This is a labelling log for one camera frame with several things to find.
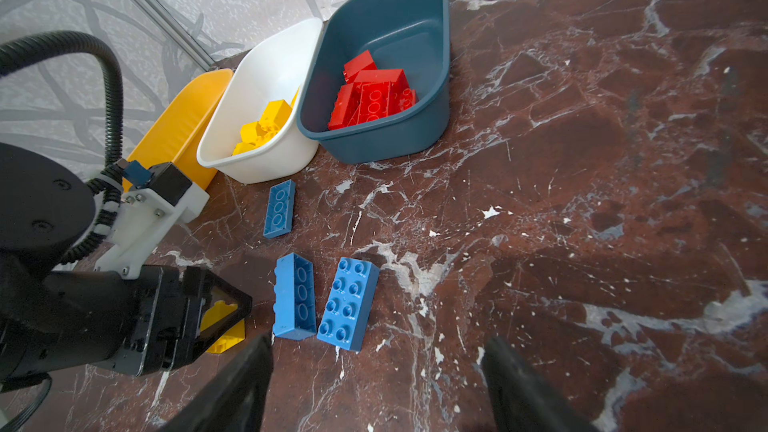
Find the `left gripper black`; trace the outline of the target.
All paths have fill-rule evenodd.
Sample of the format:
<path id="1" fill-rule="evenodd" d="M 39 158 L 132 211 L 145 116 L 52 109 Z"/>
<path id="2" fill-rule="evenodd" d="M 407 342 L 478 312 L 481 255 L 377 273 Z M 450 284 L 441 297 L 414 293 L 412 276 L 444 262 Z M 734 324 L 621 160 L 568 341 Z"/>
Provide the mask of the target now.
<path id="1" fill-rule="evenodd" d="M 208 269 L 22 273 L 1 281 L 1 381 L 91 364 L 131 376 L 178 369 L 245 339 L 252 298 Z"/>

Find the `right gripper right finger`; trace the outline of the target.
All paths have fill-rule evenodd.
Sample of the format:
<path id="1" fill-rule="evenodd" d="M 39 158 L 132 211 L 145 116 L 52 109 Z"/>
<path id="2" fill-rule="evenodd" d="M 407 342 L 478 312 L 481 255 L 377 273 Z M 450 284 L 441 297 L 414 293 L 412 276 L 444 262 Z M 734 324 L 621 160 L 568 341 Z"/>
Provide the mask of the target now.
<path id="1" fill-rule="evenodd" d="M 596 429 L 503 338 L 486 343 L 481 368 L 499 431 Z"/>

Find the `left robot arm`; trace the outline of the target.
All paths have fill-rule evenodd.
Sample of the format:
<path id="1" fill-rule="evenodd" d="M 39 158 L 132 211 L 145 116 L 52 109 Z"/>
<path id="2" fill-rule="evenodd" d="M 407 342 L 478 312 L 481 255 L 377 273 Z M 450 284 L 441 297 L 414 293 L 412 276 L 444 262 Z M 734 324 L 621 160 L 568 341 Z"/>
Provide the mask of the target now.
<path id="1" fill-rule="evenodd" d="M 1 148 L 1 388 L 92 364 L 141 376 L 194 362 L 251 311 L 251 297 L 213 272 L 142 265 L 60 272 L 95 215 L 90 189 L 56 162 Z"/>

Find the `yellow small lego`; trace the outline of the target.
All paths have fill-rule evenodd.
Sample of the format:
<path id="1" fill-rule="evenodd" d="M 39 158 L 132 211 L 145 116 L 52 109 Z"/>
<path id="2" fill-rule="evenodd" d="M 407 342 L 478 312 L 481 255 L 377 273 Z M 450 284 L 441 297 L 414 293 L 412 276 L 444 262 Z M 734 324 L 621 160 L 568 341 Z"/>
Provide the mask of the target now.
<path id="1" fill-rule="evenodd" d="M 232 155 L 240 155 L 266 145 L 286 125 L 291 113 L 292 107 L 286 101 L 269 102 L 258 121 L 241 127 L 241 141 L 234 147 Z"/>

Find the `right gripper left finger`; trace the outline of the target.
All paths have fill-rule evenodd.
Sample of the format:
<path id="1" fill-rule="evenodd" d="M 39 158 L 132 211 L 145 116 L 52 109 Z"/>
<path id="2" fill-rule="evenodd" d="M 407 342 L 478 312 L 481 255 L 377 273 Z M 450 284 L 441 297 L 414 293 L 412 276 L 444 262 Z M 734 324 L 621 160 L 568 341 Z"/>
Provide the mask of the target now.
<path id="1" fill-rule="evenodd" d="M 274 361 L 271 337 L 251 341 L 163 431 L 259 431 Z"/>

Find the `red lego cluster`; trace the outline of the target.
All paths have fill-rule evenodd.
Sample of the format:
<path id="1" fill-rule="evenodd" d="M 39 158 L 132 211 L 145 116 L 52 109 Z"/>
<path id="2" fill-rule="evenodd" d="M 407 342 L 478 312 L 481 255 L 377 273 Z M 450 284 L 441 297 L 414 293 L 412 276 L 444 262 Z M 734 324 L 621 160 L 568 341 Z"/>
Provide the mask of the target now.
<path id="1" fill-rule="evenodd" d="M 404 70 L 380 69 L 369 51 L 347 62 L 343 76 L 328 122 L 331 131 L 388 118 L 418 102 Z"/>

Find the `blue lego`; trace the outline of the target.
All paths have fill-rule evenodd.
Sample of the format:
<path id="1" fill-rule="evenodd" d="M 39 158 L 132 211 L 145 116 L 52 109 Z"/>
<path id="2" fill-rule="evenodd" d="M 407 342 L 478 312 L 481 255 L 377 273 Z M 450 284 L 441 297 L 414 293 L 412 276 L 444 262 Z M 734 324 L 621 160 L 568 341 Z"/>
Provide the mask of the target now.
<path id="1" fill-rule="evenodd" d="M 296 185 L 287 180 L 270 188 L 263 235 L 276 238 L 292 230 Z"/>
<path id="2" fill-rule="evenodd" d="M 276 337 L 301 341 L 317 333 L 313 264 L 291 253 L 276 262 L 274 270 Z"/>
<path id="3" fill-rule="evenodd" d="M 379 273 L 371 262 L 340 259 L 317 331 L 320 341 L 361 351 Z"/>

